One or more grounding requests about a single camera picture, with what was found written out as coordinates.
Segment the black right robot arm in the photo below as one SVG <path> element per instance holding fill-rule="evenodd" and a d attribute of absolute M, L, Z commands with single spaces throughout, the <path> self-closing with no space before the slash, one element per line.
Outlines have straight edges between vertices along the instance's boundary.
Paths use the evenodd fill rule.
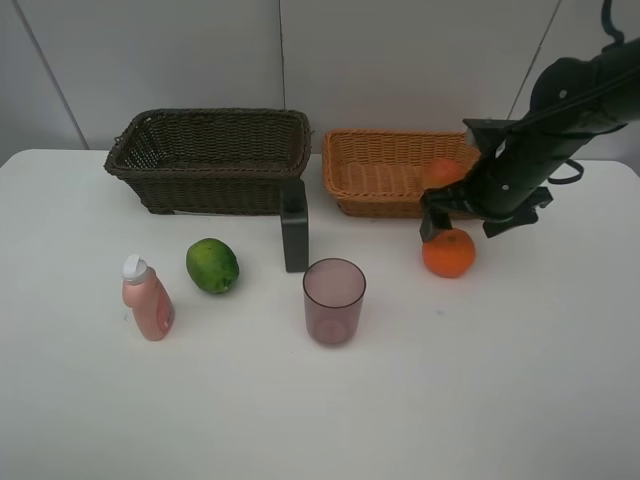
<path fill-rule="evenodd" d="M 638 41 L 589 61 L 557 60 L 536 81 L 522 119 L 465 120 L 480 157 L 462 180 L 423 193 L 422 241 L 451 229 L 454 214 L 482 220 L 489 238 L 536 223 L 553 200 L 550 185 L 582 178 L 573 155 L 638 119 Z"/>

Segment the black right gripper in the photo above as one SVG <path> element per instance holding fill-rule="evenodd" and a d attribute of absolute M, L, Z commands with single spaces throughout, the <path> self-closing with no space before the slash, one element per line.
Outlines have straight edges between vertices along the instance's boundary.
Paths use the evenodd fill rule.
<path fill-rule="evenodd" d="M 466 176 L 449 186 L 426 190 L 421 198 L 423 243 L 452 228 L 453 215 L 483 221 L 488 238 L 538 221 L 537 210 L 553 197 L 544 182 L 563 185 L 582 178 L 571 159 L 593 133 L 546 132 L 510 120 L 465 119 L 467 139 L 480 158 Z"/>

